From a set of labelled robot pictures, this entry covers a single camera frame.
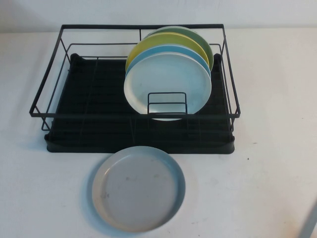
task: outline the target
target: plate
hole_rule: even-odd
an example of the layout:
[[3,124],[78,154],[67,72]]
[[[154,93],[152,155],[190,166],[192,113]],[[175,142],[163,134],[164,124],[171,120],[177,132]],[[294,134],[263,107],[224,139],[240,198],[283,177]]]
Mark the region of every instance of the plate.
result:
[[193,51],[192,49],[182,46],[182,45],[159,45],[159,46],[155,46],[152,48],[147,49],[146,51],[143,51],[142,53],[140,53],[138,56],[136,56],[132,62],[130,63],[126,74],[128,74],[128,72],[130,71],[130,69],[139,61],[153,55],[156,53],[162,53],[162,52],[176,52],[176,53],[182,53],[184,55],[187,55],[191,58],[193,58],[194,60],[196,60],[198,63],[200,63],[204,69],[209,73],[209,77],[211,77],[211,72],[209,70],[209,66],[206,63],[206,61],[199,55],[197,54],[195,51]]
[[[193,58],[181,53],[157,53],[130,69],[124,81],[124,94],[131,107],[148,113],[148,94],[183,92],[187,95],[188,114],[199,111],[211,94],[208,72]],[[185,95],[151,94],[150,103],[184,103]],[[184,113],[184,104],[152,104],[150,113]]]
[[189,28],[182,27],[182,26],[165,26],[165,27],[159,28],[159,29],[151,32],[149,35],[147,35],[145,37],[145,39],[153,34],[157,34],[157,33],[161,33],[161,32],[175,32],[175,33],[179,33],[179,34],[185,35],[185,36],[193,39],[206,52],[208,60],[209,60],[209,68],[210,68],[210,70],[212,70],[212,66],[213,66],[212,50],[211,50],[208,42],[203,37],[201,37],[198,33],[196,33],[195,31],[193,31]]
[[162,150],[137,146],[110,156],[93,182],[93,203],[101,218],[125,232],[145,232],[168,222],[185,196],[185,178]]
[[143,39],[140,41],[130,52],[126,64],[125,64],[125,70],[128,69],[129,64],[131,61],[139,55],[141,52],[147,50],[148,48],[157,46],[157,45],[165,45],[165,44],[178,44],[186,46],[195,52],[197,52],[203,59],[207,62],[209,65],[208,57],[203,50],[203,48],[194,40],[191,38],[174,32],[161,32],[157,34],[153,34],[146,39]]

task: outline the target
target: dish rack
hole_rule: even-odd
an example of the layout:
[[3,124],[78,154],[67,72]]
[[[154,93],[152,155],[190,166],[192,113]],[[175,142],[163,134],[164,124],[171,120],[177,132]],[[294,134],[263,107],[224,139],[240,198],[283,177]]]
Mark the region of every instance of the dish rack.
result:
[[[199,112],[151,113],[152,93],[146,115],[128,104],[123,92],[127,48],[137,44],[144,32],[164,26],[62,25],[30,109],[32,117],[43,120],[48,151],[115,153],[138,145],[176,154],[234,151],[233,124],[241,112],[222,24],[181,25],[221,36],[210,43],[215,53],[212,90]],[[184,94],[180,103],[187,108],[185,93],[161,93]],[[179,120],[155,120],[158,118]]]

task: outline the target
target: green plate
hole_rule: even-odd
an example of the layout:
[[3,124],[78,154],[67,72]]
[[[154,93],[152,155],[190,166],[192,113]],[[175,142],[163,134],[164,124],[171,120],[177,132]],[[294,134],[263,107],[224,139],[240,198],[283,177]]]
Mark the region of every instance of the green plate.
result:
[[180,33],[175,32],[160,32],[156,34],[152,34],[148,36],[146,39],[140,41],[130,52],[126,64],[125,70],[128,69],[132,60],[143,51],[147,50],[148,48],[157,46],[157,45],[164,45],[164,44],[178,44],[186,46],[196,53],[198,53],[203,59],[207,62],[208,66],[210,67],[208,57],[204,49],[193,39],[188,36],[185,36]]
[[183,34],[183,35],[193,39],[194,41],[196,41],[206,52],[208,60],[209,60],[209,68],[210,68],[210,70],[212,69],[212,66],[213,66],[212,50],[211,50],[208,42],[203,37],[201,37],[199,34],[197,34],[196,32],[192,31],[189,28],[182,27],[182,26],[165,26],[165,27],[159,28],[159,29],[151,32],[149,35],[147,35],[145,37],[145,39],[147,37],[150,37],[153,34],[160,33],[160,32],[175,32],[175,33]]

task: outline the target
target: black metal wire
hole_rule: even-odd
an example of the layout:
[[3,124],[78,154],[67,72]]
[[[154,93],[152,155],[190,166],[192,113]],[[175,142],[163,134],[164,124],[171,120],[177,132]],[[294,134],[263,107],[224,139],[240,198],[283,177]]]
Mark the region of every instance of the black metal wire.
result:
[[[205,141],[202,139],[202,134],[203,133],[217,133],[217,134],[231,134],[233,131],[233,123],[234,123],[234,119],[238,118],[240,116],[240,106],[239,106],[239,102],[238,102],[238,98],[237,98],[237,92],[236,92],[236,88],[235,88],[235,84],[234,84],[234,79],[233,79],[233,74],[232,74],[232,69],[231,69],[231,62],[230,62],[230,58],[229,58],[229,53],[228,53],[228,46],[227,46],[227,41],[226,41],[226,36],[225,36],[225,31],[224,31],[224,27],[222,24],[200,24],[200,25],[181,25],[184,27],[188,27],[188,28],[196,28],[196,29],[203,29],[203,28],[209,28],[209,29],[222,29],[223,31],[223,36],[224,36],[224,40],[223,40],[223,44],[222,46],[220,44],[216,44],[216,43],[210,43],[211,46],[218,46],[221,56],[223,55],[224,49],[226,49],[226,55],[227,55],[227,60],[228,60],[228,66],[229,66],[229,73],[230,73],[230,78],[231,78],[231,83],[232,83],[232,89],[233,89],[233,93],[234,93],[234,98],[235,98],[235,103],[236,103],[236,110],[235,113],[232,113],[231,110],[231,103],[230,103],[230,98],[229,98],[229,93],[228,93],[228,86],[227,86],[227,80],[226,80],[226,75],[225,75],[225,68],[224,68],[224,62],[221,59],[221,63],[220,63],[220,68],[222,68],[222,73],[220,73],[221,75],[221,83],[223,85],[222,90],[223,90],[223,95],[224,95],[224,103],[226,105],[226,111],[225,114],[221,114],[221,115],[204,115],[204,114],[200,114],[197,113],[195,115],[191,115],[188,114],[188,109],[187,109],[187,95],[184,92],[156,92],[156,93],[149,93],[148,94],[148,114],[147,115],[139,115],[139,114],[133,114],[133,115],[125,115],[125,114],[88,114],[88,105],[89,105],[89,99],[86,101],[86,107],[85,107],[85,112],[83,114],[65,114],[65,113],[61,113],[61,114],[57,114],[57,113],[49,113],[49,109],[57,88],[57,85],[59,83],[59,79],[60,79],[60,75],[65,63],[65,59],[67,57],[68,61],[71,62],[71,59],[68,55],[68,52],[70,50],[70,48],[72,46],[76,46],[76,45],[80,45],[80,46],[111,46],[111,45],[135,45],[137,43],[71,43],[68,48],[65,47],[65,44],[62,40],[62,34],[63,31],[65,29],[130,29],[130,30],[138,30],[139,31],[139,40],[142,39],[142,32],[141,30],[144,29],[157,29],[160,27],[164,27],[167,25],[144,25],[144,26],[135,26],[135,25],[62,25],[60,33],[58,35],[57,41],[56,41],[56,45],[52,54],[52,57],[50,59],[48,68],[45,72],[45,75],[43,77],[43,80],[41,82],[41,85],[39,87],[39,90],[35,96],[35,99],[32,103],[31,109],[30,109],[30,114],[32,117],[38,117],[38,118],[42,118],[43,120],[43,124],[42,124],[42,129],[45,131],[50,131],[51,128],[48,126],[48,123],[46,122],[46,118],[54,118],[54,119],[78,119],[78,120],[82,120],[82,126],[80,127],[80,131],[79,131],[79,143],[80,143],[80,138],[81,135],[83,133],[83,131],[86,131],[86,129],[84,129],[84,124],[86,120],[90,120],[93,119],[95,121],[99,121],[99,120],[105,120],[105,119],[127,119],[129,121],[129,125],[130,125],[130,129],[131,129],[131,137],[132,137],[132,143],[136,144],[136,130],[137,130],[137,120],[147,120],[147,132],[151,133],[152,130],[156,130],[151,128],[151,124],[150,124],[150,119],[186,119],[185,120],[185,125],[186,129],[184,130],[178,130],[178,132],[184,132],[186,134],[186,138],[189,139],[190,136],[192,136],[192,134],[197,133],[199,135],[199,142],[200,143],[204,143]],[[41,113],[39,111],[39,109],[37,108],[37,102],[39,100],[39,97],[41,96],[43,87],[46,83],[47,77],[50,73],[54,58],[56,56],[56,52],[58,49],[59,44],[61,43],[62,47],[65,50],[65,56],[63,59],[63,63],[62,63],[62,67],[60,69],[58,78],[56,80],[55,83],[55,87],[48,105],[48,108],[46,110],[46,113]],[[92,78],[92,80],[95,79],[95,73],[97,70],[97,66],[98,66],[98,59],[103,58],[103,59],[112,59],[112,58],[126,58],[127,56],[81,56],[82,58],[94,58],[97,59],[96,61],[96,66],[94,69],[94,76]],[[160,103],[160,102],[150,102],[150,95],[151,94],[184,94],[185,96],[185,100],[184,102],[164,102],[164,103]],[[163,112],[163,113],[150,113],[150,105],[157,105],[157,104],[184,104],[185,106],[185,112]],[[218,119],[225,119],[226,121],[229,121],[228,126],[229,131],[224,131],[224,130],[216,130],[216,129],[202,129],[201,128],[201,120],[218,120]],[[198,122],[198,129],[190,129],[190,121],[191,120],[196,120]],[[62,132],[72,132],[72,129],[64,129],[62,130]]]

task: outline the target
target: dish rack handle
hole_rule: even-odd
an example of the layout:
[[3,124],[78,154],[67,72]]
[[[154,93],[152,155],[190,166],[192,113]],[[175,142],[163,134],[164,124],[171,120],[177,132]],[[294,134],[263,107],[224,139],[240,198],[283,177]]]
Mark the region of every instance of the dish rack handle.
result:
[[[153,94],[184,94],[185,101],[184,102],[152,102],[150,103],[150,95]],[[184,104],[185,105],[185,112],[168,112],[168,113],[150,113],[150,105],[163,105],[163,104]],[[184,92],[155,92],[155,93],[149,93],[148,94],[148,114],[154,114],[154,115],[161,115],[161,114],[187,114],[187,95]]]

